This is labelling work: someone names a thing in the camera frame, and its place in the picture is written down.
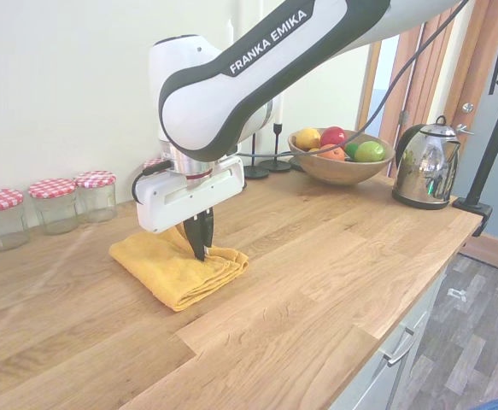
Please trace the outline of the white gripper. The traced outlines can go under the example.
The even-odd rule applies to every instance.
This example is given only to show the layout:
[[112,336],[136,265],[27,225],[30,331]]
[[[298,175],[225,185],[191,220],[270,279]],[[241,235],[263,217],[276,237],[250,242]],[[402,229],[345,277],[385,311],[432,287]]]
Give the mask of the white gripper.
[[212,207],[241,193],[243,186],[243,162],[237,156],[219,161],[210,174],[197,179],[173,171],[149,176],[136,184],[138,222],[155,233],[184,222],[194,256],[204,261],[213,243]]

